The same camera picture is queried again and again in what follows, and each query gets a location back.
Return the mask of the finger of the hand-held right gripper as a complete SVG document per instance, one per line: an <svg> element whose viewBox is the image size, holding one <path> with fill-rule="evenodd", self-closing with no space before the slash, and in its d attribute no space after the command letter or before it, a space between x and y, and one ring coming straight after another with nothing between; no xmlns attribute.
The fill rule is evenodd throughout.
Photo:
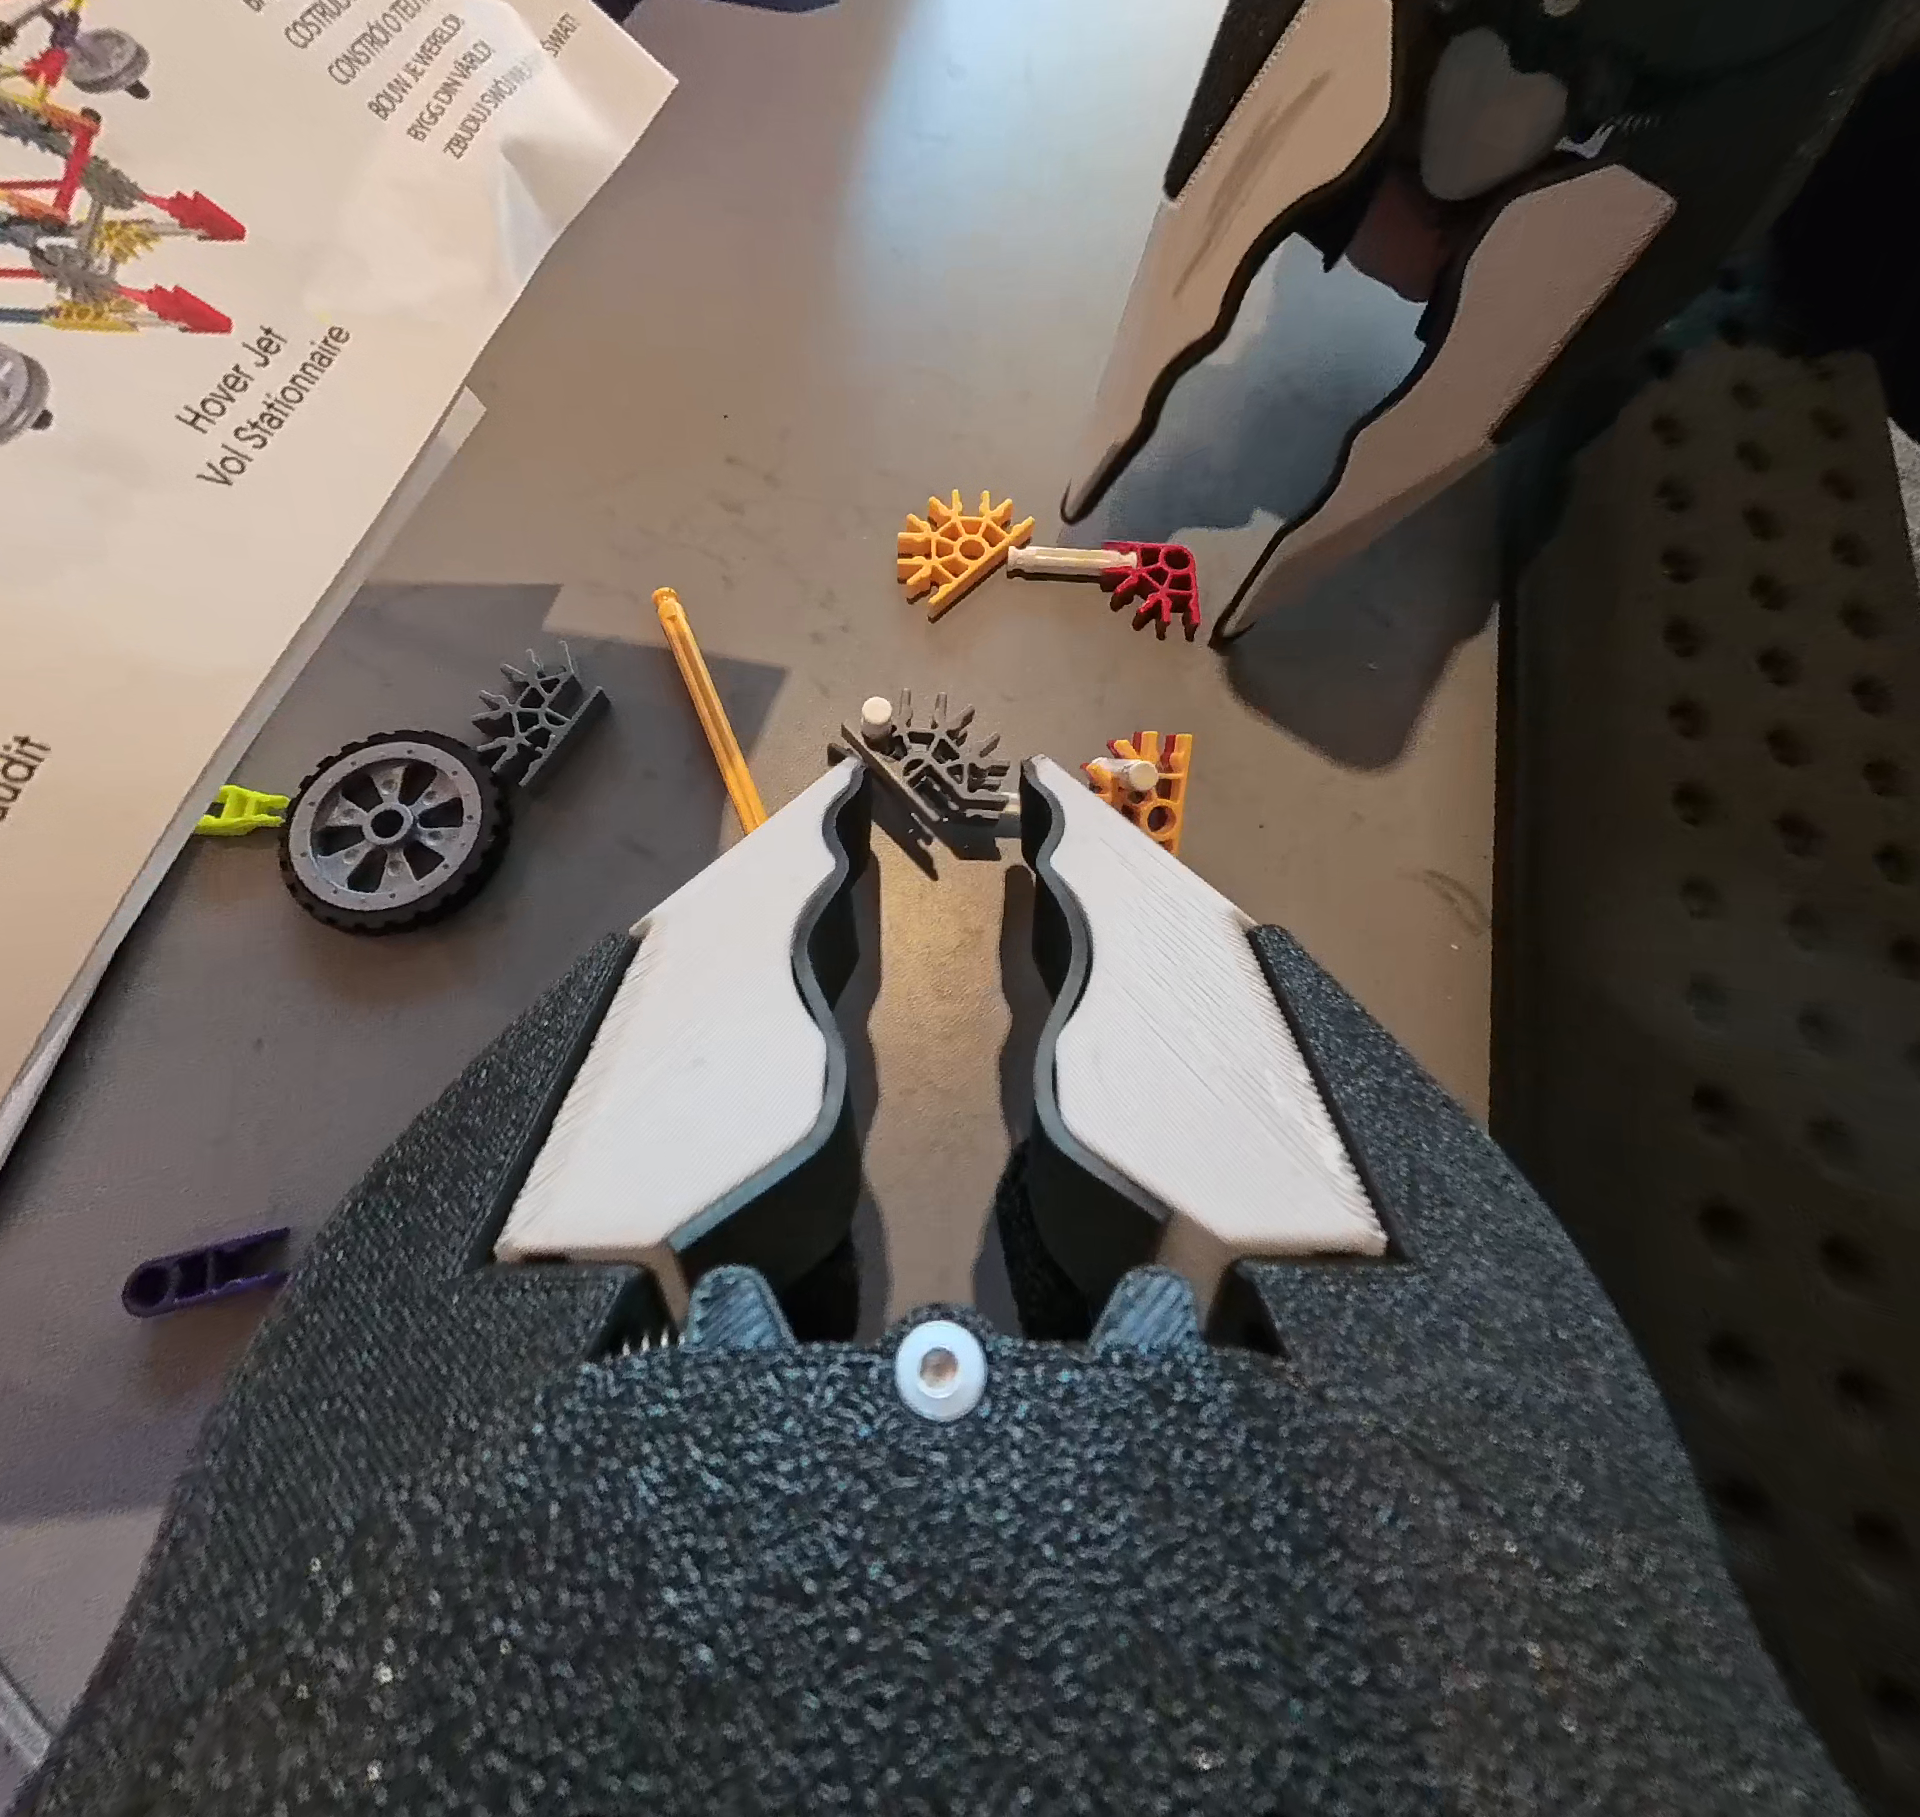
<svg viewBox="0 0 1920 1817"><path fill-rule="evenodd" d="M1357 430L1326 500L1269 545L1218 613L1210 644L1237 639L1474 472L1496 454L1497 425L1671 216L1674 199L1620 167L1509 199L1471 245L1451 320L1417 372Z"/></svg>
<svg viewBox="0 0 1920 1817"><path fill-rule="evenodd" d="M1150 223L1063 496L1080 524L1150 445L1177 385L1234 330L1261 266L1313 229L1340 266L1404 90L1412 0L1305 0Z"/></svg>

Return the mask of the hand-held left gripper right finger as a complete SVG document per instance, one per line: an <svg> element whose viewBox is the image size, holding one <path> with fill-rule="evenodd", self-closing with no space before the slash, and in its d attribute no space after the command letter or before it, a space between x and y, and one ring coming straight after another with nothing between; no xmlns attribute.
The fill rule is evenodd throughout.
<svg viewBox="0 0 1920 1817"><path fill-rule="evenodd" d="M1253 920L1052 757L1018 770L1040 909L1067 966L1035 1062L1040 1129L1141 1217L1167 1262L1382 1257L1389 1231Z"/></svg>

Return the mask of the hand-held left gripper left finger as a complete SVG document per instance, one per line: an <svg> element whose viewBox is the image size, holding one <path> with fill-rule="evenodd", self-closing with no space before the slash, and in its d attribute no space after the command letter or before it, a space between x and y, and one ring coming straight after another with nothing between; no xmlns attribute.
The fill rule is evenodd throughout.
<svg viewBox="0 0 1920 1817"><path fill-rule="evenodd" d="M833 763L636 920L500 1262L817 1265L845 1237L860 1144L833 1004L868 823L868 770Z"/></svg>

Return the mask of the toy instruction booklet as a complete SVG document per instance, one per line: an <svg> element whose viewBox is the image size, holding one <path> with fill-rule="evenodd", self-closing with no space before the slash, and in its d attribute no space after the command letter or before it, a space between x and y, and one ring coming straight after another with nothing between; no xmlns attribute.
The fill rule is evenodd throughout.
<svg viewBox="0 0 1920 1817"><path fill-rule="evenodd" d="M3 0L3 1145L672 90L592 0Z"/></svg>

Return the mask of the toy wheel with black tyre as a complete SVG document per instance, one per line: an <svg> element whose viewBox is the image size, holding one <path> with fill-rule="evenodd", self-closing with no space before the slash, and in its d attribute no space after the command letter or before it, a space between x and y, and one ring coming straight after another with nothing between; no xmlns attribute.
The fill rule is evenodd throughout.
<svg viewBox="0 0 1920 1817"><path fill-rule="evenodd" d="M461 912L507 858L509 799L481 751L389 728L302 780L279 827L292 901L348 935L398 935Z"/></svg>

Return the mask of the purple connector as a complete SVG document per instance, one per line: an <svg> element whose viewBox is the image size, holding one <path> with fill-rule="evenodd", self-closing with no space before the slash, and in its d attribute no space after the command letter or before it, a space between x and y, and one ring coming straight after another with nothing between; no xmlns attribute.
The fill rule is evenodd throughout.
<svg viewBox="0 0 1920 1817"><path fill-rule="evenodd" d="M166 1257L146 1257L123 1282L132 1320L161 1320L186 1308L221 1304L285 1286L289 1227L214 1237Z"/></svg>

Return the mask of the person's right hand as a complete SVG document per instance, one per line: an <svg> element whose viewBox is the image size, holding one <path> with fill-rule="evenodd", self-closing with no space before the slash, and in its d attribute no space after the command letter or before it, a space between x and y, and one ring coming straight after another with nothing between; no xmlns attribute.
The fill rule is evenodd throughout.
<svg viewBox="0 0 1920 1817"><path fill-rule="evenodd" d="M1400 167L1382 170L1351 237L1345 260L1412 305L1431 305L1451 259L1446 210L1422 182Z"/></svg>

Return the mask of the yellow half-round connector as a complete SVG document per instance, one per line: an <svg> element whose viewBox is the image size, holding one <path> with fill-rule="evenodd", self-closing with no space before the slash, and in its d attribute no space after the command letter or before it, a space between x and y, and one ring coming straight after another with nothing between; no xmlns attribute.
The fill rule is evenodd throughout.
<svg viewBox="0 0 1920 1817"><path fill-rule="evenodd" d="M1013 500L981 491L979 512L971 512L957 491L933 496L929 512L909 514L896 532L896 582L909 602L924 602L929 621L938 621L992 579L1031 532L1035 518L1018 518Z"/></svg>

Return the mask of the orange plastic connector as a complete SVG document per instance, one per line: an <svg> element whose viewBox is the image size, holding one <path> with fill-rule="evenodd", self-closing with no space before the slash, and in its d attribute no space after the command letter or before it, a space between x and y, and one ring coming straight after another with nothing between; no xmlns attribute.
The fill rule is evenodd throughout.
<svg viewBox="0 0 1920 1817"><path fill-rule="evenodd" d="M1186 814L1188 814L1188 775L1160 775L1159 793L1150 799L1127 799L1110 788L1110 780L1095 766L1095 758L1080 763L1094 793L1121 811L1133 827L1141 827L1159 849L1167 849L1174 858L1179 854L1186 840Z"/></svg>

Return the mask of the long yellow rod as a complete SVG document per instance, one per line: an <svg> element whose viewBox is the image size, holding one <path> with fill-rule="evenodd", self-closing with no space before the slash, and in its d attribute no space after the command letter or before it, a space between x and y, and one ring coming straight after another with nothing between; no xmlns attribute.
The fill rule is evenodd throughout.
<svg viewBox="0 0 1920 1817"><path fill-rule="evenodd" d="M707 738L713 763L719 770L719 784L727 791L740 831L751 837L757 827L767 823L767 811L763 811L763 799L757 791L757 775L746 766L746 757L740 749L734 719L727 719L727 710L718 693L718 682L711 675L707 652L691 628L688 606L681 606L675 587L658 587L651 596L651 602L657 602L665 639L667 639L675 669L681 675L688 698L693 705L693 719L703 726L703 738Z"/></svg>

